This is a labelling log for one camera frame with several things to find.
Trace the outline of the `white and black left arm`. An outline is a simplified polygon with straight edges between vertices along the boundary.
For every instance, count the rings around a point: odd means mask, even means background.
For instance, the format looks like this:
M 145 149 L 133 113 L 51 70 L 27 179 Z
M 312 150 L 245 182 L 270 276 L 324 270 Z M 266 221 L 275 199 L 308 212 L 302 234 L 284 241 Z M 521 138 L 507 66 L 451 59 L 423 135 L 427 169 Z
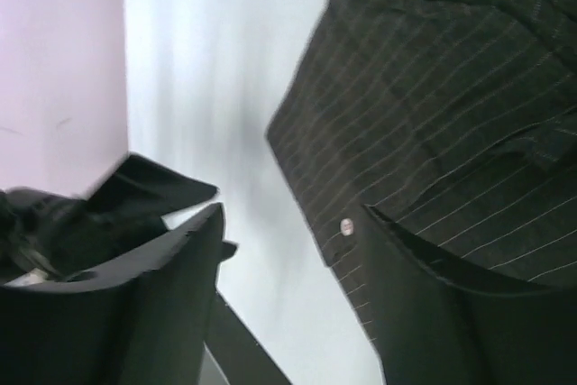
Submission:
M 4 384 L 228 384 L 287 376 L 218 292 L 217 188 L 130 153 L 87 197 L 1 195 Z

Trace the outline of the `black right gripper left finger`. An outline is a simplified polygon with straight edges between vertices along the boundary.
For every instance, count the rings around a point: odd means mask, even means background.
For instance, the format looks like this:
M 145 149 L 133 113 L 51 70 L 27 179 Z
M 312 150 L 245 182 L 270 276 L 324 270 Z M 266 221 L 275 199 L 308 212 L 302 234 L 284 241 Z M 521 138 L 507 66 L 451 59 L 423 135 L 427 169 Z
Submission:
M 2 383 L 196 383 L 223 234 L 214 203 L 70 281 L 2 287 Z

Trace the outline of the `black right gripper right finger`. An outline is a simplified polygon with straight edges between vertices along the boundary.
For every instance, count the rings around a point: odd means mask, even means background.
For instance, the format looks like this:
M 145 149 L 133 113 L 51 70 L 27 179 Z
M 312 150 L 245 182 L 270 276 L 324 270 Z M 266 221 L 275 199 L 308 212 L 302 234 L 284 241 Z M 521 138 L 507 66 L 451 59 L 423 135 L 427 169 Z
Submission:
M 387 383 L 575 383 L 575 288 L 483 269 L 366 212 L 364 269 Z

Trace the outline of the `dark pinstriped long sleeve shirt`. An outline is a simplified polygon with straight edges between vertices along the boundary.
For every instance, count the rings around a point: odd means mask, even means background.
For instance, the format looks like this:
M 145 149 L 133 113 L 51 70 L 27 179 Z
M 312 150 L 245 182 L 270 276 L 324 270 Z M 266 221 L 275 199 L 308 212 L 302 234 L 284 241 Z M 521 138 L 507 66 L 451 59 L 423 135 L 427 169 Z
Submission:
M 366 206 L 488 270 L 576 281 L 576 0 L 328 0 L 267 139 L 370 340 Z

